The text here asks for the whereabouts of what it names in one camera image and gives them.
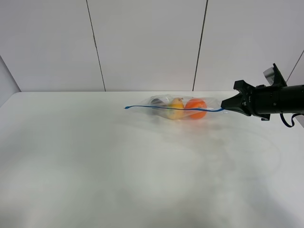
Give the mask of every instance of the yellow fruit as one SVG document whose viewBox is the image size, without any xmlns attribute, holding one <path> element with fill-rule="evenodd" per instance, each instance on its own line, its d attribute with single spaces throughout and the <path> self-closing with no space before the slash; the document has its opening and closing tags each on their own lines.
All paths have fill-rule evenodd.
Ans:
<svg viewBox="0 0 304 228">
<path fill-rule="evenodd" d="M 168 108 L 179 108 L 184 109 L 182 98 L 174 98 L 173 101 L 168 105 Z M 181 119 L 184 117 L 184 110 L 168 109 L 167 117 L 172 120 Z"/>
</svg>

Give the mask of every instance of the black cable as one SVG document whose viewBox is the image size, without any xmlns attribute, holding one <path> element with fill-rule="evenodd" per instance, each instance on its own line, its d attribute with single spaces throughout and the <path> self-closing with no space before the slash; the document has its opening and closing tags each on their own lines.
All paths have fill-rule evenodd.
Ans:
<svg viewBox="0 0 304 228">
<path fill-rule="evenodd" d="M 302 113 L 293 114 L 293 116 L 291 117 L 291 124 L 292 124 L 292 125 L 289 125 L 289 124 L 286 122 L 283 113 L 280 114 L 281 120 L 282 120 L 283 123 L 286 125 L 286 127 L 293 127 L 294 124 L 295 124 L 293 118 L 295 118 L 295 117 L 298 116 L 298 115 L 304 115 L 304 114 L 302 114 Z"/>
</svg>

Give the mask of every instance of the plastic bag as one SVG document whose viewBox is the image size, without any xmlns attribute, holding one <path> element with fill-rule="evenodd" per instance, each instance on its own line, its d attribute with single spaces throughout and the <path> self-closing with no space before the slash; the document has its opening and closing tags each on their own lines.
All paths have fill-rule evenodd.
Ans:
<svg viewBox="0 0 304 228">
<path fill-rule="evenodd" d="M 159 115 L 172 120 L 182 118 L 201 119 L 204 118 L 207 113 L 223 111 L 216 98 L 195 98 L 178 95 L 152 96 L 138 105 L 125 107 L 125 109 L 129 108 L 136 108 L 137 111 Z"/>
</svg>

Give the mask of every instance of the orange fruit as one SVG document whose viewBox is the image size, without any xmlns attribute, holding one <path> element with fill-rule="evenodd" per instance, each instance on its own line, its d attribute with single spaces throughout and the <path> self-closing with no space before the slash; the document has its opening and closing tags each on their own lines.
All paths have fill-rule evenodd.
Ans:
<svg viewBox="0 0 304 228">
<path fill-rule="evenodd" d="M 198 98 L 193 98 L 186 103 L 185 109 L 189 109 L 189 108 L 207 108 L 207 105 L 206 102 L 204 102 L 203 100 Z M 191 114 L 189 117 L 193 119 L 200 119 L 203 118 L 207 113 L 205 111 L 198 111 L 198 112 L 194 111 L 194 112 L 195 114 Z"/>
</svg>

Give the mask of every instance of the white table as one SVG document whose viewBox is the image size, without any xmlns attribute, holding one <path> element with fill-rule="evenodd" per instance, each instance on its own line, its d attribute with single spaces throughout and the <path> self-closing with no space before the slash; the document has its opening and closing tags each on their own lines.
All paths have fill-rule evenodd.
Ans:
<svg viewBox="0 0 304 228">
<path fill-rule="evenodd" d="M 0 108 L 0 227 L 304 226 L 299 123 L 238 113 L 173 121 L 123 109 L 166 93 L 11 97 Z"/>
</svg>

